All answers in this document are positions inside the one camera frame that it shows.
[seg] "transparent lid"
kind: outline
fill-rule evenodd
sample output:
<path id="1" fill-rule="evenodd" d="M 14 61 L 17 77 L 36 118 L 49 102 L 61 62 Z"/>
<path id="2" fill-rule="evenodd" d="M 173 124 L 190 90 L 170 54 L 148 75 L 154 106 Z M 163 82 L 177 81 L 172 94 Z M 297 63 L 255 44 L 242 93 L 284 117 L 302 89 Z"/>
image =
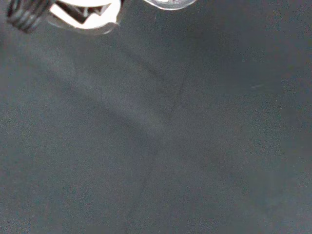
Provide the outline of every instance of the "transparent lid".
<path id="1" fill-rule="evenodd" d="M 145 0 L 149 4 L 163 10 L 179 10 L 191 5 L 197 0 Z"/>

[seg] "clear plastic object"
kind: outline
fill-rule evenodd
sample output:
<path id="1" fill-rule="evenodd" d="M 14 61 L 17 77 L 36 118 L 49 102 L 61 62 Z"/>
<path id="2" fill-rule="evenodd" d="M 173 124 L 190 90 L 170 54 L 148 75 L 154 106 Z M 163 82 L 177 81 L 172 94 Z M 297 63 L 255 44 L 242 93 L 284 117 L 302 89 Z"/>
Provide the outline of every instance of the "clear plastic object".
<path id="1" fill-rule="evenodd" d="M 162 10 L 174 11 L 187 7 L 196 2 L 197 0 L 145 0 L 145 1 Z"/>

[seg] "white plastic piece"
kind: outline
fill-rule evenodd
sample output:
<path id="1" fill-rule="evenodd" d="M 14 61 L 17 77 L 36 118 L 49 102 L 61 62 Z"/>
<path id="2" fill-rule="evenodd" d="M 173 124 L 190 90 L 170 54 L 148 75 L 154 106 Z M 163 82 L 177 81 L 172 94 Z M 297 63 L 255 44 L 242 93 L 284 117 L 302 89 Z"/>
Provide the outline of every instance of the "white plastic piece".
<path id="1" fill-rule="evenodd" d="M 53 4 L 50 8 L 50 12 L 57 16 L 59 19 L 63 20 L 67 24 L 75 27 L 75 28 L 81 28 L 81 29 L 94 29 L 94 28 L 100 28 L 107 23 L 116 23 L 117 21 L 117 15 L 121 8 L 121 1 L 120 0 L 105 0 L 106 3 L 104 5 L 110 4 L 109 7 L 105 10 L 105 12 L 99 16 L 96 13 L 92 13 L 84 23 L 80 23 L 77 20 L 75 20 L 73 17 L 71 17 L 68 13 L 66 13 L 61 7 L 59 7 L 57 4 Z"/>
<path id="2" fill-rule="evenodd" d="M 59 0 L 59 1 L 69 5 L 82 7 L 104 6 L 112 2 L 112 0 Z"/>

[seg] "dark gray fabric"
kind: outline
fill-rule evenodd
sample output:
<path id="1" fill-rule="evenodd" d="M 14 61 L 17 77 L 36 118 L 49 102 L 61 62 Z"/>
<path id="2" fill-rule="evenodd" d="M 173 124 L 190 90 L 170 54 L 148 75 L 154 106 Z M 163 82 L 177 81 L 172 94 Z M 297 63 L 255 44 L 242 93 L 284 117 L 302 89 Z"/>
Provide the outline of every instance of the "dark gray fabric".
<path id="1" fill-rule="evenodd" d="M 311 1 L 134 1 L 97 37 L 3 11 L 2 233 L 312 233 Z"/>

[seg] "black coiled spring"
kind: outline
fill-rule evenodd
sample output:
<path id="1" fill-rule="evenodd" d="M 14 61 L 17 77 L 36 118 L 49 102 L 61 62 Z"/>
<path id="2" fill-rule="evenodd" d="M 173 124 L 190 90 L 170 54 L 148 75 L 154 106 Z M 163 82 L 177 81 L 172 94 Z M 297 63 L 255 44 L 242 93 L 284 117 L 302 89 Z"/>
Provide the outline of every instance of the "black coiled spring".
<path id="1" fill-rule="evenodd" d="M 19 30 L 30 33 L 38 26 L 56 0 L 11 0 L 7 21 Z"/>

